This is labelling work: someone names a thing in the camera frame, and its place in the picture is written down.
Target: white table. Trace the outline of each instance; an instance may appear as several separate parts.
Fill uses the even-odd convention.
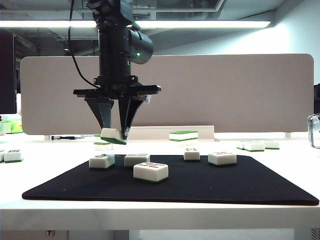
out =
[[[320,150],[311,148],[307,133],[216,133],[221,141],[200,141],[201,155],[232,151],[248,155],[320,199]],[[242,139],[274,139],[280,150],[236,149]],[[320,206],[245,205],[131,201],[24,200],[23,192],[87,161],[93,137],[45,141],[23,133],[0,136],[1,149],[21,149],[23,162],[0,164],[2,231],[29,230],[186,230],[312,229],[320,227]],[[182,155],[184,147],[169,142],[128,142],[114,154]]]

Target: white desk partition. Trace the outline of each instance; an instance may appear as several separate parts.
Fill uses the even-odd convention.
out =
[[[99,57],[77,57],[83,75]],[[308,54],[153,56],[131,73],[162,92],[138,110],[133,126],[214,125],[216,132],[304,132],[313,113],[314,62]],[[27,134],[92,134],[100,127],[74,89],[91,88],[69,56],[21,61],[22,127]],[[118,104],[112,127],[120,126]]]

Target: fluorescent light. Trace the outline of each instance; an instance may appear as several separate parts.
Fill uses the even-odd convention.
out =
[[[95,21],[38,21],[38,20],[26,20],[26,21],[0,21],[0,27],[5,28],[95,28]]]
[[[136,21],[141,29],[252,29],[265,28],[270,21]]]
[[[270,21],[136,21],[141,29],[251,29],[265,28]],[[0,20],[0,27],[5,28],[95,28],[95,21],[51,21],[51,20]]]

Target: pen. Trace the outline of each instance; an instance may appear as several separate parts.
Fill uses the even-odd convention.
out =
[[[60,140],[60,139],[75,140],[75,139],[83,139],[83,137],[77,137],[77,136],[51,136],[51,140]]]

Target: black mouse pad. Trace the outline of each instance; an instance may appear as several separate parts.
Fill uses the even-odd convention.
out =
[[[185,162],[182,155],[152,155],[151,162],[167,164],[169,178],[150,183],[133,178],[124,155],[109,169],[83,164],[22,194],[29,200],[185,202],[262,205],[309,205],[319,200],[249,156],[237,164],[216,167],[208,156]]]

